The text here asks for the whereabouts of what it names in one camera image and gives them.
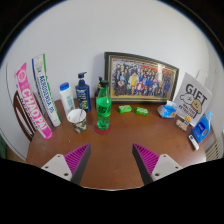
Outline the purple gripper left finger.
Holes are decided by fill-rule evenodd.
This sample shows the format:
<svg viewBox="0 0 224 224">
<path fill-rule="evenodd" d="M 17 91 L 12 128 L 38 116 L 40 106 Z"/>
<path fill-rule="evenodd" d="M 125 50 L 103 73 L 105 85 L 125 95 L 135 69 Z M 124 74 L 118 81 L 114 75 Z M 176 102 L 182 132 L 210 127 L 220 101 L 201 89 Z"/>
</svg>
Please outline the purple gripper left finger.
<svg viewBox="0 0 224 224">
<path fill-rule="evenodd" d="M 42 169 L 79 185 L 90 155 L 91 145 L 87 143 L 66 155 L 56 154 Z"/>
</svg>

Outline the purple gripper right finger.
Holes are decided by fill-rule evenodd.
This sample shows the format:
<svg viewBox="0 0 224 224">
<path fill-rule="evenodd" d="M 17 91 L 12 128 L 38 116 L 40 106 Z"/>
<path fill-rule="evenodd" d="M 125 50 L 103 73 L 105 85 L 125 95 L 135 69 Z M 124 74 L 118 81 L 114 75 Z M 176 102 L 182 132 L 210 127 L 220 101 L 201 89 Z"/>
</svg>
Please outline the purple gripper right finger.
<svg viewBox="0 0 224 224">
<path fill-rule="evenodd" d="M 145 185 L 182 169 L 169 155 L 158 155 L 139 144 L 133 145 L 132 153 Z"/>
</svg>

